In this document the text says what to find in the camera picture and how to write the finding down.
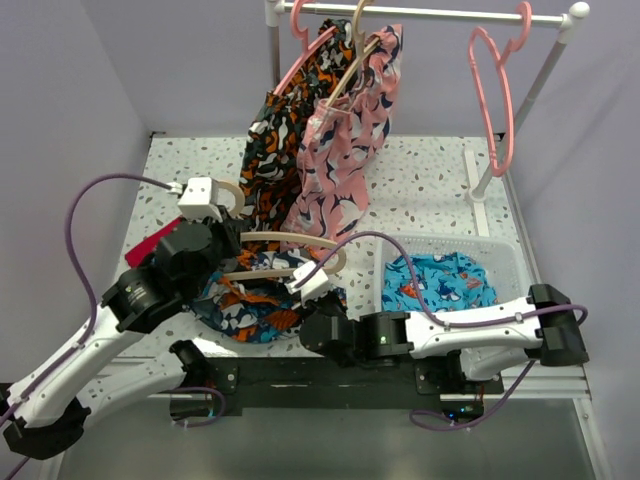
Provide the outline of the blue orange patterned shorts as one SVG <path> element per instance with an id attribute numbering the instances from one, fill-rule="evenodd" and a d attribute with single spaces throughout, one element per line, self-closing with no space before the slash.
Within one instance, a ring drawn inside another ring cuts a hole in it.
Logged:
<path id="1" fill-rule="evenodd" d="M 223 268 L 230 273 L 268 269 L 295 269 L 309 260 L 319 259 L 304 248 L 285 251 L 242 254 Z M 230 280 L 220 272 L 213 273 L 201 295 L 190 304 L 190 310 L 211 329 L 235 341 L 265 344 L 298 335 L 301 315 L 294 310 L 284 278 Z"/>

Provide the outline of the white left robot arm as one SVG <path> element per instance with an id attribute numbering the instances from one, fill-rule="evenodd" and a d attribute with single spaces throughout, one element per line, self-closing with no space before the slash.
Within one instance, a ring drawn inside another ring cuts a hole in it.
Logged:
<path id="1" fill-rule="evenodd" d="M 8 448 L 46 460 L 64 452 L 86 427 L 137 394 L 211 384 L 204 354 L 178 340 L 141 372 L 106 384 L 97 374 L 122 351 L 181 313 L 220 265 L 239 255 L 242 222 L 179 221 L 140 264 L 120 275 L 88 320 L 59 350 L 23 380 L 1 387 L 1 423 Z"/>

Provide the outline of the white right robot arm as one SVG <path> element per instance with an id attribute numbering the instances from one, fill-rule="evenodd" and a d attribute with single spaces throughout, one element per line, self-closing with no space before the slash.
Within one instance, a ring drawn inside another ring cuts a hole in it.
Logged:
<path id="1" fill-rule="evenodd" d="M 299 331 L 302 346 L 341 366 L 393 364 L 399 358 L 445 356 L 460 359 L 445 369 L 448 386 L 469 392 L 513 365 L 537 360 L 546 367 L 581 365 L 589 360 L 580 325 L 583 307 L 548 284 L 527 296 L 469 310 L 379 312 L 352 320 L 328 294 L 307 304 Z"/>

